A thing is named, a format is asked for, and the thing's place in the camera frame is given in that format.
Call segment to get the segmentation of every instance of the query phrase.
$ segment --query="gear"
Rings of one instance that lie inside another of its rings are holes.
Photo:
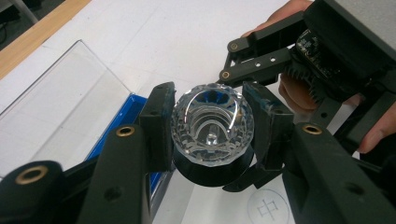
[[[303,64],[295,47],[290,49],[290,57],[290,63],[285,66],[284,73],[295,79],[308,80],[311,71]]]
[[[315,104],[320,104],[324,98],[328,97],[325,90],[326,87],[323,83],[317,77],[313,77],[309,87],[309,95],[311,95]]]

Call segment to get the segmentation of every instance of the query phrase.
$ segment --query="transparent plastic panel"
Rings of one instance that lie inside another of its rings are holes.
[[[129,94],[76,42],[0,115],[0,176],[29,161],[84,161]]]

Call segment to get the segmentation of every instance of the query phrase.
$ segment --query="wooden edge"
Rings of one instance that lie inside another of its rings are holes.
[[[70,21],[91,0],[65,0],[46,17],[0,51],[0,79]]]

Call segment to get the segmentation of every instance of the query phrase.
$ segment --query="cable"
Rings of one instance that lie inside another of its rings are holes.
[[[0,32],[4,31],[4,36],[0,39],[0,44],[3,44],[7,40],[7,22],[3,22],[0,26]]]

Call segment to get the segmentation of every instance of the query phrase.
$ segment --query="person's hand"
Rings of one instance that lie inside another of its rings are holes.
[[[277,21],[281,21],[288,16],[291,16],[296,12],[306,10],[311,3],[311,1],[307,0],[290,0],[285,6],[272,14],[268,21],[260,24],[258,27],[242,36],[247,36],[254,31],[261,30]],[[309,114],[317,108],[317,105],[309,95],[306,83],[301,80],[282,74],[280,76],[279,93],[283,98],[285,98],[291,109],[297,113]],[[360,153],[367,153],[371,151],[379,141],[381,141],[381,139],[393,133],[396,133],[396,103],[390,107],[375,126],[364,136],[361,141],[361,145],[357,150]]]

